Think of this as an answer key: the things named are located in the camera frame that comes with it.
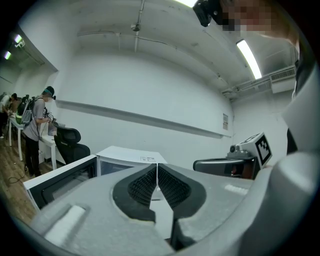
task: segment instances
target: black office chair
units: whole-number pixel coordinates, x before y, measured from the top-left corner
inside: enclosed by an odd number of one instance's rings
[[[54,136],[56,147],[67,165],[90,156],[90,149],[86,145],[78,144],[81,140],[78,130],[61,127],[57,122],[53,125],[56,127]]]

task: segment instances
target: wooden floor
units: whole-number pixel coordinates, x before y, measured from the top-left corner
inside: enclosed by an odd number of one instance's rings
[[[29,224],[35,216],[36,210],[28,199],[22,184],[30,179],[29,173],[25,174],[24,170],[25,140],[23,138],[21,138],[21,147],[23,161],[19,159],[18,139],[16,135],[12,138],[12,146],[9,146],[9,138],[7,139],[6,136],[4,139],[0,139],[0,197],[13,216]],[[39,168],[41,173],[45,174],[52,170],[52,165],[51,163],[43,162],[39,165]],[[23,178],[13,183],[17,179],[11,178],[9,180],[10,177]]]

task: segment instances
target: microwave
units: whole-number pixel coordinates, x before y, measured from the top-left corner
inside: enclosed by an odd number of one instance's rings
[[[158,152],[110,146],[97,154],[25,181],[23,186],[35,209],[40,211],[53,200],[89,179],[158,163],[167,163]]]

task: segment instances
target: black pants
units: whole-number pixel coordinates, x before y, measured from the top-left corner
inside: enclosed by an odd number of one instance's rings
[[[39,141],[35,141],[25,136],[25,164],[28,167],[29,174],[40,176],[39,170]]]
[[[7,122],[8,120],[8,115],[6,112],[0,113],[0,137],[3,135],[2,134],[2,126]]]

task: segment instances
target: cable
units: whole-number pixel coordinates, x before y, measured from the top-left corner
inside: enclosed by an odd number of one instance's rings
[[[10,184],[14,184],[14,183],[17,183],[17,182],[21,182],[23,183],[21,180],[26,176],[26,171],[24,171],[24,175],[21,177],[21,175],[19,174],[20,178],[17,178],[17,177],[9,177],[8,181]]]
[[[48,122],[46,122],[46,123],[44,124],[44,127],[43,127],[43,129],[42,129],[42,132],[41,132],[41,135],[40,135],[40,137],[39,137],[39,138],[42,138],[42,133],[44,132],[44,130],[45,130],[45,128],[46,128],[47,123],[48,123]]]
[[[176,50],[178,49],[176,46],[167,44],[166,42],[161,42],[161,41],[151,40],[151,39],[146,39],[146,38],[141,38],[141,37],[139,37],[139,39],[140,39],[140,40],[145,40],[145,41],[150,41],[150,42],[155,42],[155,43],[164,44],[164,45],[166,45],[166,46],[170,46],[170,47],[172,47],[172,48],[175,48]]]

